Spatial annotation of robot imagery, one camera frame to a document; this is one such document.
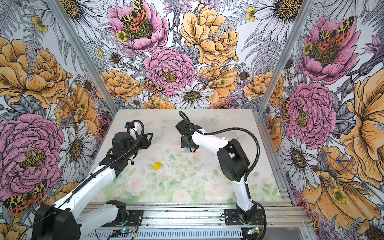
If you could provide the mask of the yellow wood block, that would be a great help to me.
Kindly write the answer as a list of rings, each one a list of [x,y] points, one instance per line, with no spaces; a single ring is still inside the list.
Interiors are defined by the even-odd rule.
[[[162,163],[157,162],[157,163],[154,164],[154,166],[153,166],[153,170],[154,170],[154,171],[158,171],[162,166],[163,166]]]

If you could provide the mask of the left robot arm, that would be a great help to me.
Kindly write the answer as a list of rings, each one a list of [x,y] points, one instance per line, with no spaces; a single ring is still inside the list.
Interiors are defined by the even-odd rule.
[[[81,215],[91,200],[128,165],[140,150],[148,149],[153,134],[120,132],[112,140],[112,148],[99,166],[75,189],[52,205],[43,205],[35,214],[33,240],[80,240],[97,228],[107,224],[123,224],[128,220],[126,204],[110,200],[101,208]]]

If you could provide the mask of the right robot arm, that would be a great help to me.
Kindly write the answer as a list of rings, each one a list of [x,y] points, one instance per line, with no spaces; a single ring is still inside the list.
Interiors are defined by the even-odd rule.
[[[228,128],[208,133],[199,126],[189,122],[189,120],[178,122],[176,129],[182,136],[182,148],[197,150],[202,146],[217,155],[222,173],[233,183],[239,219],[243,224],[250,224],[258,210],[256,202],[251,197],[248,185],[248,176],[260,157],[260,145],[256,136],[243,128]],[[250,161],[238,140],[226,140],[216,136],[230,131],[245,132],[254,139],[256,143],[256,158],[252,165],[250,165]]]

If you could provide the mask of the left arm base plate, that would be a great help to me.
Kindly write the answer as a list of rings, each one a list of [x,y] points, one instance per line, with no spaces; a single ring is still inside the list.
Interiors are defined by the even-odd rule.
[[[140,227],[143,221],[143,210],[127,210],[127,219],[121,225],[123,227]]]

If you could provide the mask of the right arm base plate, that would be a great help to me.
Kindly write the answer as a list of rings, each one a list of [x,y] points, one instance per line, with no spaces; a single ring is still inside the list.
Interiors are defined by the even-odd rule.
[[[261,209],[257,209],[256,213],[250,217],[250,219],[244,222],[240,218],[238,209],[224,209],[224,221],[226,226],[264,226],[266,224],[264,216],[265,212],[263,212]]]

